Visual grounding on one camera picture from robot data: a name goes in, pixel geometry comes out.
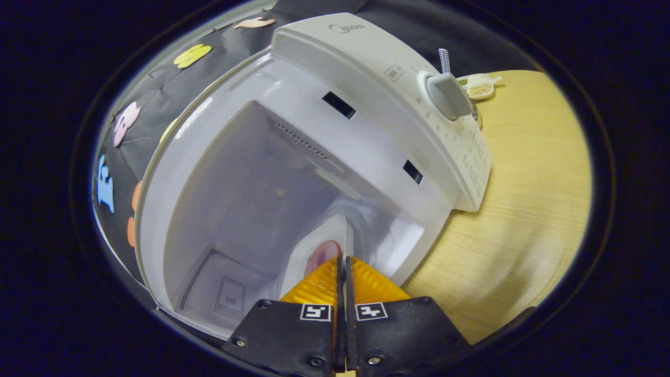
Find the white divided grain dish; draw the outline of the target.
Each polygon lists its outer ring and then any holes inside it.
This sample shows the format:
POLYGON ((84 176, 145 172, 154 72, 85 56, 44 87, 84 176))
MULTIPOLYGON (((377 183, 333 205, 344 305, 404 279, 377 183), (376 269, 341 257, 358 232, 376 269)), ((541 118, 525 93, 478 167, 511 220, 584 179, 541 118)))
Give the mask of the white divided grain dish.
POLYGON ((457 78, 462 89, 473 101, 483 101, 495 95, 495 87, 502 79, 501 76, 492 77, 486 73, 472 74, 457 78))

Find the white square plate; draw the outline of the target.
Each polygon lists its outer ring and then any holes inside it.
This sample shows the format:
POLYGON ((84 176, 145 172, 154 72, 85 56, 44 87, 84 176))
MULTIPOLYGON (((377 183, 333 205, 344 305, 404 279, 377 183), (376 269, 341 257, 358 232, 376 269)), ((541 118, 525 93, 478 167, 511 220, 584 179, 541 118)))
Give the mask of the white square plate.
POLYGON ((353 248, 353 229, 344 215, 338 213, 323 220, 293 248, 288 258, 282 288, 278 296, 282 298, 307 275, 309 259, 315 255, 317 248, 327 242, 334 241, 340 246, 344 255, 350 254, 353 248))

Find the white microwave oven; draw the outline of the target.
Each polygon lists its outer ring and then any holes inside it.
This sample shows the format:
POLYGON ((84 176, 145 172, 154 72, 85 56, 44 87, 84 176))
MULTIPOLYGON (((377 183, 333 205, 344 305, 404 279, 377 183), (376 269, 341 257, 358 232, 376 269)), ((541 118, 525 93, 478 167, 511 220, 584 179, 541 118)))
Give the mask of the white microwave oven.
POLYGON ((342 214, 350 254, 404 284, 450 212, 476 212, 492 157, 469 97, 352 14, 277 28, 160 141, 136 208, 136 256, 157 308, 228 339, 280 299, 290 253, 342 214))

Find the pink ham slice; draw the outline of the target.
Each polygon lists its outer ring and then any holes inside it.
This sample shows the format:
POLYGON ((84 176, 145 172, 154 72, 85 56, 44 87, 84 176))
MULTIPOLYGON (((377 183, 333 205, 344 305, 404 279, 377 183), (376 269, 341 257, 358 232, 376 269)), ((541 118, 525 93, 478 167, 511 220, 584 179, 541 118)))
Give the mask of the pink ham slice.
POLYGON ((339 258, 342 255, 341 246, 338 242, 332 239, 324 241, 316 247, 316 250, 314 250, 311 255, 309 255, 304 277, 309 276, 314 270, 323 265, 323 263, 326 263, 333 258, 339 258))

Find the black backdrop cloth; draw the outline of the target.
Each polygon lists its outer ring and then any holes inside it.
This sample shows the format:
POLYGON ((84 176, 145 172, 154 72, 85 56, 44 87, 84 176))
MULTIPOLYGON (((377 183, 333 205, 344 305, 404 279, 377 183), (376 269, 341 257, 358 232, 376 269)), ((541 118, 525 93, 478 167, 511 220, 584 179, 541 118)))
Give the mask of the black backdrop cloth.
POLYGON ((141 286, 132 246, 126 241, 131 198, 160 136, 171 121, 208 84, 268 47, 275 29, 320 15, 349 13, 399 38, 434 67, 438 48, 454 57, 457 75, 493 71, 538 71, 519 46, 459 10, 437 0, 269 0, 258 16, 275 23, 234 30, 236 21, 221 21, 184 41, 163 46, 133 79, 124 80, 101 122, 92 162, 92 201, 99 224, 102 255, 117 279, 141 286))

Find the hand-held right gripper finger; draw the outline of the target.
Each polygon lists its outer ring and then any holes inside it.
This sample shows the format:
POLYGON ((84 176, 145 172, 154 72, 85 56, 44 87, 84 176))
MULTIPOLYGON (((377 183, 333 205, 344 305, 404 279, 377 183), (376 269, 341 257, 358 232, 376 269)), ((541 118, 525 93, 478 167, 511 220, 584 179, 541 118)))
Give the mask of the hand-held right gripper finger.
POLYGON ((274 377, 335 377, 344 369, 341 267, 334 257, 284 298, 258 300, 222 351, 274 377))
POLYGON ((428 296, 408 298, 366 263, 345 259, 345 367, 357 376, 429 376, 470 346, 428 296))

